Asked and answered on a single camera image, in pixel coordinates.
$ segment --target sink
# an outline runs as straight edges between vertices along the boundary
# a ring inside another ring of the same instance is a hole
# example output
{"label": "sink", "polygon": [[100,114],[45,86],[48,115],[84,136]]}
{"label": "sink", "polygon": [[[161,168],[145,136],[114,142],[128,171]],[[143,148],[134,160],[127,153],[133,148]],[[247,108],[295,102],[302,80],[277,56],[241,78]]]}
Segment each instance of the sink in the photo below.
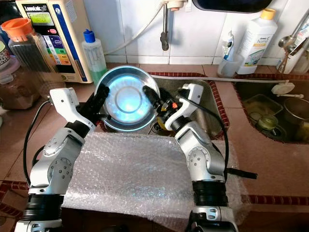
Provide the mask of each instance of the sink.
{"label": "sink", "polygon": [[[203,80],[190,80],[190,79],[182,79],[182,80],[171,80],[171,79],[164,79],[164,78],[154,78],[157,82],[159,87],[163,87],[166,89],[173,97],[176,97],[178,94],[178,89],[181,88],[184,84],[198,84],[204,87],[203,94],[201,97],[200,105],[205,108],[210,109],[214,113],[220,116],[218,106],[215,100],[215,97],[212,92],[212,86],[215,86],[214,82],[206,82]],[[190,117],[192,120],[196,121],[201,128],[207,131],[208,135],[212,139],[216,139],[221,137],[222,129],[219,122],[212,116],[208,115],[207,113],[203,112],[200,109],[197,109]],[[150,125],[143,128],[142,130],[138,130],[135,133],[142,133],[142,134],[158,134],[163,136],[173,136],[173,132],[162,130],[158,125],[157,121],[153,121]]]}
{"label": "sink", "polygon": [[[309,100],[309,81],[307,80],[291,80],[295,84],[295,88],[289,94],[304,94],[305,100]],[[272,94],[271,89],[275,86],[275,84],[268,84],[268,83],[235,83],[234,87],[239,95],[243,108],[247,114],[247,110],[245,108],[244,102],[249,98],[257,95],[263,94],[268,98],[274,100],[275,102],[279,103],[283,106],[284,101],[287,97],[277,97],[276,95]],[[283,108],[282,111],[275,114],[275,117],[278,119],[278,126],[275,129],[275,132],[272,133],[269,131],[262,130],[261,132],[266,136],[273,140],[285,142],[285,143],[299,143],[295,138],[295,135],[299,129],[299,125],[295,125],[287,121],[284,117],[285,109]],[[256,125],[256,122],[250,118],[247,114],[248,120],[251,122],[253,126]]]}

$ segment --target stainless steel bowl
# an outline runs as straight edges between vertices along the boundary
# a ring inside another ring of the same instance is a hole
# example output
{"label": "stainless steel bowl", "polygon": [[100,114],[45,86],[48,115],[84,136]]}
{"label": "stainless steel bowl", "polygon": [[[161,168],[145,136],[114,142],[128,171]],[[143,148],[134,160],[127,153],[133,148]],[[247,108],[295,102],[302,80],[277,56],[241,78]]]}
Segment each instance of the stainless steel bowl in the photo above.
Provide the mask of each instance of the stainless steel bowl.
{"label": "stainless steel bowl", "polygon": [[134,66],[119,66],[105,73],[96,87],[104,84],[110,88],[101,114],[111,115],[104,123],[117,131],[137,131],[154,120],[155,112],[142,91],[144,85],[159,94],[154,79],[144,70]]}
{"label": "stainless steel bowl", "polygon": [[309,118],[309,101],[305,99],[288,98],[284,101],[284,109],[284,118],[293,124]]}

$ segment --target black cable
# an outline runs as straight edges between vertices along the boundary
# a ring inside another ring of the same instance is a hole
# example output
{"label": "black cable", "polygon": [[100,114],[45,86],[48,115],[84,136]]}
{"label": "black cable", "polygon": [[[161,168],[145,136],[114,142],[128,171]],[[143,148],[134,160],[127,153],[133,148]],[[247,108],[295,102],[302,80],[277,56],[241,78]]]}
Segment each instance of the black cable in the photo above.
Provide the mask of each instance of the black cable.
{"label": "black cable", "polygon": [[30,136],[30,133],[31,133],[31,130],[36,122],[36,120],[38,119],[38,116],[39,116],[39,113],[41,111],[41,109],[43,108],[43,106],[45,106],[47,103],[49,103],[49,101],[45,101],[43,102],[40,107],[38,108],[38,111],[37,113],[35,114],[34,118],[33,118],[33,121],[26,133],[26,136],[25,136],[25,141],[24,141],[24,150],[23,150],[23,169],[24,169],[24,175],[25,175],[25,178],[26,178],[26,181],[27,181],[27,184],[30,186],[30,178],[29,178],[29,175],[28,175],[28,171],[27,171],[27,145],[28,145],[28,139],[29,139],[29,136]]}
{"label": "black cable", "polygon": [[229,158],[229,147],[228,147],[228,137],[227,137],[226,129],[224,127],[224,123],[222,122],[221,118],[216,113],[214,113],[213,111],[211,111],[211,110],[209,110],[209,109],[207,109],[207,108],[205,108],[205,107],[195,103],[194,101],[191,101],[191,100],[187,99],[184,96],[181,96],[181,98],[183,98],[184,100],[186,100],[190,104],[194,105],[195,107],[197,107],[197,108],[207,112],[208,114],[213,116],[220,123],[220,126],[221,126],[222,131],[223,131],[224,141],[225,141],[225,170],[224,170],[224,177],[225,177],[225,180],[227,180],[227,164],[228,164],[228,158]]}
{"label": "black cable", "polygon": [[37,152],[34,154],[33,159],[32,159],[32,167],[37,163],[37,157],[38,157],[39,153],[41,151],[43,151],[44,147],[45,146],[40,147],[40,149],[37,150]]}

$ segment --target sink basin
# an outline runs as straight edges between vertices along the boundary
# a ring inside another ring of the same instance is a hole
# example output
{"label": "sink basin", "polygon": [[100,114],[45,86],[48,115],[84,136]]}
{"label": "sink basin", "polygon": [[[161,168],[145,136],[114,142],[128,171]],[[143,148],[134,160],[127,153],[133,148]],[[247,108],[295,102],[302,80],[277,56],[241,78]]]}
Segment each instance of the sink basin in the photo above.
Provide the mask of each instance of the sink basin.
{"label": "sink basin", "polygon": [[[217,115],[220,116],[218,106],[216,100],[214,98],[212,87],[210,86],[209,82],[203,80],[190,80],[190,79],[182,79],[182,80],[171,80],[171,79],[164,79],[164,78],[154,78],[157,82],[159,87],[163,87],[166,89],[173,97],[176,97],[178,94],[178,89],[181,88],[184,84],[194,83],[204,87],[203,94],[201,97],[200,105],[210,109],[211,111],[215,112]],[[212,116],[206,114],[200,109],[197,109],[190,117],[192,120],[197,121],[198,124],[207,131],[208,135],[212,139],[216,139],[221,137],[221,126],[219,122]],[[160,128],[158,123],[153,121],[150,125],[143,128],[142,130],[138,130],[135,133],[142,133],[142,134],[158,134],[163,136],[173,136],[173,132],[165,131]]]}
{"label": "sink basin", "polygon": [[[289,94],[304,94],[305,99],[308,100],[309,94],[306,94],[309,89],[309,81],[306,80],[291,80],[295,84],[295,88]],[[247,112],[246,106],[244,102],[246,102],[251,97],[263,94],[266,97],[274,100],[275,102],[279,103],[280,105],[284,105],[284,101],[287,97],[277,97],[276,95],[272,94],[271,89],[275,84],[265,84],[265,83],[235,83],[234,84],[236,91],[240,97],[242,102],[243,108],[247,114],[248,120],[251,122],[253,126],[256,127],[256,121],[253,120]],[[298,140],[296,134],[299,130],[299,125],[295,125],[290,121],[286,120],[285,117],[286,109],[283,109],[279,113],[275,114],[274,116],[278,119],[278,126],[275,129],[275,132],[261,130],[265,136],[280,142],[285,143],[307,143],[304,141]]]}

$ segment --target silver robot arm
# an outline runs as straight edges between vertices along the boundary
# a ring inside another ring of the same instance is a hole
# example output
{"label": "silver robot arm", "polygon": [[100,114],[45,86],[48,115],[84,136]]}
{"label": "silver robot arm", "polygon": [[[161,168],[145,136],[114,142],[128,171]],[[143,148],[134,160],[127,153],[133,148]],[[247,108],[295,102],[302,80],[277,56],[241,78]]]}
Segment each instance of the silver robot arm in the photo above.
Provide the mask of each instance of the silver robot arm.
{"label": "silver robot arm", "polygon": [[[179,108],[164,89],[160,89],[161,99],[148,87],[144,87],[143,91],[165,128],[176,132],[175,139],[186,157],[195,201],[186,232],[237,232],[233,211],[228,207],[225,194],[225,160],[214,148],[207,133],[189,118],[197,108],[182,97]],[[188,100],[199,104],[203,87],[185,84],[181,92]]]}
{"label": "silver robot arm", "polygon": [[98,112],[109,89],[102,87],[80,104],[72,88],[50,91],[52,104],[67,121],[47,142],[41,159],[30,173],[28,204],[23,219],[16,224],[16,232],[61,231],[61,205],[73,175],[73,166],[85,143],[85,136],[95,123],[105,117]]}

